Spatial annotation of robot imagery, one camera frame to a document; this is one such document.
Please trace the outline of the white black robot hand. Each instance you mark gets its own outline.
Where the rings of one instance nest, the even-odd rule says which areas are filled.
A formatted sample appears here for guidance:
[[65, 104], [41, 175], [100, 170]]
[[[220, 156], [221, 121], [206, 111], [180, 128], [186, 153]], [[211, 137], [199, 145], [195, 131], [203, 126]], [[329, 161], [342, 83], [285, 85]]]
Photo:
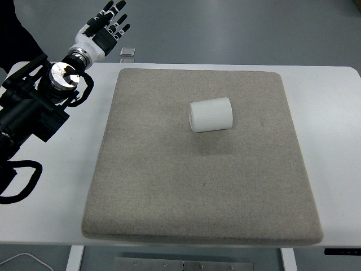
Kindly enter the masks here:
[[82, 59], [87, 67], [104, 59], [130, 28], [130, 24], [124, 24], [126, 14], [116, 18], [125, 5], [125, 1], [109, 1], [78, 31], [68, 54]]

